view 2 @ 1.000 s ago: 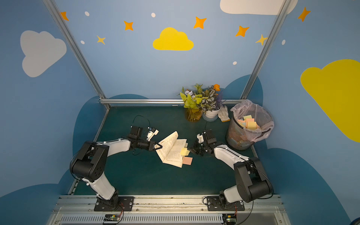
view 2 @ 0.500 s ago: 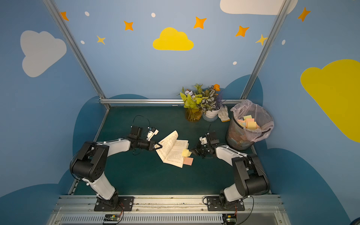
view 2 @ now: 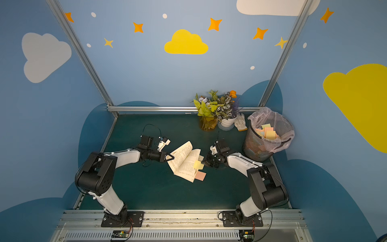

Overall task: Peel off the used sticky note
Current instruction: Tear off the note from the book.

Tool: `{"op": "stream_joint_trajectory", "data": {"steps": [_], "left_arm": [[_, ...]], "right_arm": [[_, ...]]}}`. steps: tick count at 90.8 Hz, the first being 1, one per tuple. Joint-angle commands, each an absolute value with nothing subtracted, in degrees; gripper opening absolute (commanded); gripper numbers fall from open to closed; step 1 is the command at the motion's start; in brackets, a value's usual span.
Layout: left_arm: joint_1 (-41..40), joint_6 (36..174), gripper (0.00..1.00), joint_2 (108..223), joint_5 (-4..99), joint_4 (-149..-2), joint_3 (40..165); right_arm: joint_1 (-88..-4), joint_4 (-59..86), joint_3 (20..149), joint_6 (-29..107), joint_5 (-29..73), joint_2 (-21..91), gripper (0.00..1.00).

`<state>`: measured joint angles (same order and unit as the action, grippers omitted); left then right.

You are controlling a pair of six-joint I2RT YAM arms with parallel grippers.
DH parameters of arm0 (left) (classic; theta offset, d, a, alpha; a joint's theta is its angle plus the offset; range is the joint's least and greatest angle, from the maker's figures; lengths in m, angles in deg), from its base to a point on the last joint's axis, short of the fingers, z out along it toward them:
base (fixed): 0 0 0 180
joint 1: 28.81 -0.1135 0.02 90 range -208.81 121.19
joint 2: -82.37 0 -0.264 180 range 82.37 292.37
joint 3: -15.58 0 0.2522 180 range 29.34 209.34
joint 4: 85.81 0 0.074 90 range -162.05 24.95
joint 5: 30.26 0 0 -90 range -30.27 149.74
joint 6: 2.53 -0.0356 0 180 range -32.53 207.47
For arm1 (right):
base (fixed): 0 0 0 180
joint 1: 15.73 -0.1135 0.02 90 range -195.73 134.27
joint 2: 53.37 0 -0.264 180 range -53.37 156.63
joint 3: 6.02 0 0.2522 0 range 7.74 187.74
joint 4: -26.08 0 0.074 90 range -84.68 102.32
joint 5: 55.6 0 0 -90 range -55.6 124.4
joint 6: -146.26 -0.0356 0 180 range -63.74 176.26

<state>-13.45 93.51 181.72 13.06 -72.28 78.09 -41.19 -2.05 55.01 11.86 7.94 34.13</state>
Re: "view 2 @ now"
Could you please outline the yellow sticky note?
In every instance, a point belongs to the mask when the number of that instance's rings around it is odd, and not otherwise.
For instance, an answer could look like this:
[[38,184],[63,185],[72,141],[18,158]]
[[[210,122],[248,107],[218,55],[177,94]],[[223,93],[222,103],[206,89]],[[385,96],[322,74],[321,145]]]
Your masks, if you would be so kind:
[[197,169],[197,170],[202,170],[204,168],[204,164],[202,164],[200,161],[195,161],[194,162],[194,169]]

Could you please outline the purple covered book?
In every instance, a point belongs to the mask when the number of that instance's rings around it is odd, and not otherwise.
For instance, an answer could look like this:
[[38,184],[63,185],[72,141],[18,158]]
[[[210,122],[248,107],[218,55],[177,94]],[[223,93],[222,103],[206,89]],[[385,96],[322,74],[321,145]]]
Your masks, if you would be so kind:
[[174,157],[174,159],[167,162],[173,174],[193,183],[199,171],[194,168],[194,165],[199,160],[200,152],[200,149],[193,149],[192,143],[187,141],[167,155],[167,159]]

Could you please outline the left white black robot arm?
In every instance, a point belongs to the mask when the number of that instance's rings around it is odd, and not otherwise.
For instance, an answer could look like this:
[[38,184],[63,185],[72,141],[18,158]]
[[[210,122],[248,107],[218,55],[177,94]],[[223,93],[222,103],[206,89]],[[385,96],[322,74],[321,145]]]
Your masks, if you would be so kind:
[[137,163],[140,159],[168,162],[174,156],[164,151],[152,149],[127,149],[120,152],[92,152],[75,175],[75,185],[91,195],[104,208],[107,215],[120,217],[125,203],[112,187],[115,170]]

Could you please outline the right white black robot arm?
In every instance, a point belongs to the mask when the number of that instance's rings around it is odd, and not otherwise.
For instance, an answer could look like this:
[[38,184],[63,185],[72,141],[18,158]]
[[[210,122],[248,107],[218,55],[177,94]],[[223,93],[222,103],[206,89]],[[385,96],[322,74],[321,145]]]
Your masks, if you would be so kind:
[[218,168],[221,164],[239,171],[249,180],[250,197],[237,205],[236,216],[249,218],[270,207],[287,202],[288,192],[279,178],[276,167],[243,156],[239,152],[209,152],[203,159],[204,165]]

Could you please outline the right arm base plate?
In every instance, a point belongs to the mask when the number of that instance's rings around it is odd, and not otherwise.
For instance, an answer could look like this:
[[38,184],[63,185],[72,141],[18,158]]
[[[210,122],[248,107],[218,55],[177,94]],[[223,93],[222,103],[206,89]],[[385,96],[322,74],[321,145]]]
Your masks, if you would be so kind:
[[226,210],[218,214],[218,219],[224,227],[263,227],[263,219],[260,214],[249,217],[243,216],[239,210]]

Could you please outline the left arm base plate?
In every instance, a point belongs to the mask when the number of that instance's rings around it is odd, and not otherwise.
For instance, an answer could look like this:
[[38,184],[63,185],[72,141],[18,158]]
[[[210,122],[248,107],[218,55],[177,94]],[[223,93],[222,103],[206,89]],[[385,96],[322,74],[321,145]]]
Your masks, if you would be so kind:
[[101,227],[118,228],[118,227],[142,227],[144,220],[144,211],[124,210],[118,215],[104,213]]

